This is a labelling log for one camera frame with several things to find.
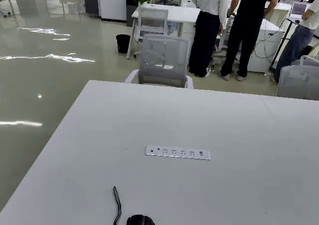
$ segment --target black pants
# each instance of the black pants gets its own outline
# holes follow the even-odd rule
[[[254,50],[262,21],[262,18],[235,18],[228,39],[226,61],[221,69],[222,76],[226,76],[232,72],[240,43],[242,43],[242,47],[238,75],[241,77],[247,76],[249,58]]]
[[[189,57],[190,73],[194,73],[199,77],[206,75],[206,68],[214,51],[219,28],[219,16],[207,12],[199,12],[194,42]]]

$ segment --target glossy floor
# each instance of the glossy floor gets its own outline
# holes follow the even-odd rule
[[[122,23],[83,12],[83,0],[8,0],[0,18],[0,210],[88,80],[122,82],[138,59],[117,53]],[[226,82],[193,78],[197,89],[275,95],[261,73]]]

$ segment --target black trash can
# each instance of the black trash can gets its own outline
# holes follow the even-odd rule
[[[119,53],[127,53],[129,48],[131,36],[126,34],[119,34],[116,36],[116,40],[118,41],[118,52]]]

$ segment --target shoe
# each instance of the shoe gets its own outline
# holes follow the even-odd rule
[[[237,76],[236,80],[242,82],[246,77]]]
[[[272,81],[272,82],[278,83],[278,82],[276,81],[276,79],[275,79],[274,74],[271,74],[271,75],[269,76],[269,80]]]
[[[230,79],[230,74],[226,75],[226,76],[222,76],[221,73],[219,73],[219,76],[224,79],[225,81],[229,81]]]
[[[210,76],[210,72],[208,71],[208,72],[206,73],[206,75],[203,76],[203,77],[201,77],[201,78],[205,78],[205,77],[209,77],[209,76]]]

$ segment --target socket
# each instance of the socket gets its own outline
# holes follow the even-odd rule
[[[210,160],[210,152],[205,149],[187,149],[155,145],[147,145],[145,147],[145,155]]]

